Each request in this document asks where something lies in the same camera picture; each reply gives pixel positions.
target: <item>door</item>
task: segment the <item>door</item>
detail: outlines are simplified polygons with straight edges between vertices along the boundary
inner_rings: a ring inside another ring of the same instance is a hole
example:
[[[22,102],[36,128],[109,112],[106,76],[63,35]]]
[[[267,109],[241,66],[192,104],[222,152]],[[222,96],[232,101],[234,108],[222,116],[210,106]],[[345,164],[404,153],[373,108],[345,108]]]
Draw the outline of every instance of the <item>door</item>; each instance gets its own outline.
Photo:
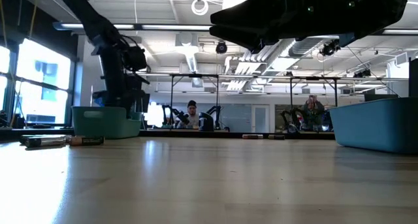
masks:
[[[269,133],[270,122],[268,114],[270,107],[268,105],[253,105],[251,111],[252,133]]]

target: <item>white ceiling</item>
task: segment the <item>white ceiling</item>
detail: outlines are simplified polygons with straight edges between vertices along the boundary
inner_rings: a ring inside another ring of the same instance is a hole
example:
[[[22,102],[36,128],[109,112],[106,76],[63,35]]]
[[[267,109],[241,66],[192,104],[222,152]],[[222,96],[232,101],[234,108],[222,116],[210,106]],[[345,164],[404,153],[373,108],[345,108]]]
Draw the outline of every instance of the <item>white ceiling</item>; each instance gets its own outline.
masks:
[[[76,22],[69,12],[69,9],[61,0],[37,0],[38,6],[62,22]],[[114,23],[134,23],[134,0],[90,0],[93,7],[103,16]],[[174,9],[181,24],[210,24],[210,15],[221,10],[220,5],[209,4],[209,11],[204,16],[197,16],[191,11],[192,1],[173,1]],[[166,0],[137,0],[138,23],[147,24],[175,24],[176,20],[169,1]],[[396,28],[418,28],[418,5],[407,5],[404,17],[391,27]],[[138,32],[143,43],[147,46],[153,59],[150,65],[154,68],[175,67],[185,62],[182,54],[172,52],[175,43],[175,32]],[[204,50],[196,55],[198,63],[224,63],[226,55],[216,55],[215,47],[217,38],[211,37],[208,33],[199,34],[199,38],[205,40]],[[358,40],[350,47],[363,61],[371,61],[372,70],[376,75],[385,74],[384,61],[390,56],[376,56],[374,50],[380,54],[400,54],[401,49],[417,49],[418,38],[415,37],[366,37]],[[242,53],[245,50],[234,44],[229,45],[229,54]],[[320,62],[314,53],[313,59],[303,59],[297,63],[297,73],[319,74],[325,70],[330,75],[344,73],[360,64],[359,60],[347,49],[336,54],[325,62]]]

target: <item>man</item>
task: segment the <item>man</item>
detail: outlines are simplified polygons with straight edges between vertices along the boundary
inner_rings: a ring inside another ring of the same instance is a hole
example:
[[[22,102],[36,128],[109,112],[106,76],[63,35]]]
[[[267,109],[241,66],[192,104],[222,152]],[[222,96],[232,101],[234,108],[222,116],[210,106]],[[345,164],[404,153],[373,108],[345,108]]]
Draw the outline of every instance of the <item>man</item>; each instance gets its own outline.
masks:
[[[314,126],[321,125],[321,115],[324,113],[324,110],[325,107],[317,100],[317,96],[310,95],[304,105],[304,112],[306,114],[304,118],[307,119],[307,122],[305,122],[306,126],[311,129],[314,128]]]
[[[196,102],[195,101],[189,101],[187,104],[187,113],[189,114],[189,117],[187,118],[189,120],[189,123],[185,125],[183,122],[180,122],[177,125],[177,128],[193,128],[199,126],[199,115],[196,114]]]

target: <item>teal plastic bin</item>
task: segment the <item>teal plastic bin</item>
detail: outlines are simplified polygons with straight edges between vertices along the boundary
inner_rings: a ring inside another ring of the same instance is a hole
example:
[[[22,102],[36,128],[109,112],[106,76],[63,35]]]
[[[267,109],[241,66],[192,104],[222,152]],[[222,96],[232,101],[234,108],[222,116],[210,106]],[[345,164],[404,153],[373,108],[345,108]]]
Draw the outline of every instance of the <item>teal plastic bin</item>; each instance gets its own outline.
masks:
[[[74,133],[77,136],[104,136],[120,139],[138,136],[139,120],[127,120],[126,111],[120,107],[72,107]]]
[[[418,153],[418,98],[382,99],[330,109],[335,139],[342,146]]]

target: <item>security camera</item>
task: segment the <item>security camera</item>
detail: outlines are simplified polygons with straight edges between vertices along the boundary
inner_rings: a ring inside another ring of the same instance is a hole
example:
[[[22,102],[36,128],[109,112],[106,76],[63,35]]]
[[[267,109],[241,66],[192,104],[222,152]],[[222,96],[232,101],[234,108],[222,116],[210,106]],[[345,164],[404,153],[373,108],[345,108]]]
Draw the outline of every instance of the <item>security camera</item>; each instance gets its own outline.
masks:
[[[228,50],[227,44],[225,44],[225,41],[219,41],[216,46],[216,53],[217,54],[224,54]]]

